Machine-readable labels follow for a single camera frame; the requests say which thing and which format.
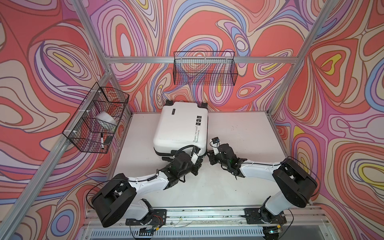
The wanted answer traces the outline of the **black and white suitcase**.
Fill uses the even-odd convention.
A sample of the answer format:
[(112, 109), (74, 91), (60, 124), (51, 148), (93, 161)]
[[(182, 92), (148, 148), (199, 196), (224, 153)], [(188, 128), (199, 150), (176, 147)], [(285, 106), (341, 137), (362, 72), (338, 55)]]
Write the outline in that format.
[(153, 139), (155, 153), (172, 158), (177, 150), (193, 145), (200, 148), (198, 156), (207, 152), (208, 104), (167, 100)]

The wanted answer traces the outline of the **black marker pen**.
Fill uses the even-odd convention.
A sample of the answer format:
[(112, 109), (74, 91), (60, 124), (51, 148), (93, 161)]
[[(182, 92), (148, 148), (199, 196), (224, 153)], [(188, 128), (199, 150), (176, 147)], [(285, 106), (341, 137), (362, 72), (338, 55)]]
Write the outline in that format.
[(104, 134), (101, 133), (101, 149), (104, 149), (105, 148), (105, 145), (104, 145)]

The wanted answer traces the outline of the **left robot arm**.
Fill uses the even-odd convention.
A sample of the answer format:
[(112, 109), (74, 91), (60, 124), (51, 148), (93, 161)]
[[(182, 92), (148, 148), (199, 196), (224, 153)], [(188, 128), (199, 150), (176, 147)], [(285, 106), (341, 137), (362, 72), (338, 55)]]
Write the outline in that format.
[(155, 174), (128, 178), (124, 174), (114, 176), (92, 197), (91, 206), (96, 211), (104, 228), (111, 227), (121, 219), (139, 225), (153, 223), (155, 210), (143, 196), (152, 192), (164, 191), (179, 182), (185, 182), (187, 174), (197, 175), (202, 166), (203, 157), (176, 153), (174, 159)]

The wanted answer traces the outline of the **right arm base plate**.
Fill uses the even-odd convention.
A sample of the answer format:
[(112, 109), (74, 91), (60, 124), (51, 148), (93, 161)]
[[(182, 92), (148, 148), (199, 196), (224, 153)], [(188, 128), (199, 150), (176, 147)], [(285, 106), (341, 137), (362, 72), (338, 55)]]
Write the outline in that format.
[(246, 219), (247, 224), (284, 225), (287, 223), (283, 212), (273, 215), (265, 208), (245, 208), (244, 212), (241, 217)]

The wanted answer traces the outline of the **aluminium front rail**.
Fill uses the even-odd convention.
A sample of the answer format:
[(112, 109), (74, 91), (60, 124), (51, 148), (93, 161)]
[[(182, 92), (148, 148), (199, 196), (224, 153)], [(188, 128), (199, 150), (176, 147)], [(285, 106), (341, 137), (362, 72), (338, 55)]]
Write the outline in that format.
[(155, 221), (164, 227), (237, 227), (246, 225), (272, 226), (286, 220), (285, 226), (329, 225), (325, 211), (314, 205), (285, 210), (271, 223), (261, 221), (258, 206), (168, 207), (166, 213), (155, 214)]

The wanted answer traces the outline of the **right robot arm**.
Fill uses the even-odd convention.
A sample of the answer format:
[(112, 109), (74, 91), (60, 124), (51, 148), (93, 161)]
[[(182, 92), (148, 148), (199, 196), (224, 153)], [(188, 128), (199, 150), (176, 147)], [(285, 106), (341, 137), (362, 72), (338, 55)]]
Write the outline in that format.
[(290, 158), (280, 163), (260, 163), (236, 156), (229, 144), (219, 140), (210, 142), (210, 164), (220, 164), (235, 178), (260, 178), (275, 182), (280, 191), (269, 196), (258, 210), (257, 221), (272, 223), (277, 216), (292, 206), (305, 208), (318, 188), (317, 181)]

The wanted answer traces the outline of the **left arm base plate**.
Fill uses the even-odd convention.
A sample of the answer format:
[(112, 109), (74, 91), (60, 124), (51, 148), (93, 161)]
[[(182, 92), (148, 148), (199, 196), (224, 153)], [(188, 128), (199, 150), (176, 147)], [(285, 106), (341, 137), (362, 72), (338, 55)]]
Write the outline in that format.
[(166, 209), (155, 209), (145, 215), (142, 220), (126, 219), (126, 226), (162, 226), (167, 221), (166, 217)]

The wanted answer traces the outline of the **green circuit board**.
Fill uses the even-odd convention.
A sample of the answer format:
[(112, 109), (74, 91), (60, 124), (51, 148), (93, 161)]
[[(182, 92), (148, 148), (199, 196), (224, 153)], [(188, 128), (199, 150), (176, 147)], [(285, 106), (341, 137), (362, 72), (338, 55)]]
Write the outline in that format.
[(152, 228), (152, 229), (146, 229), (142, 228), (139, 230), (140, 234), (153, 234), (154, 232), (158, 231), (160, 228)]

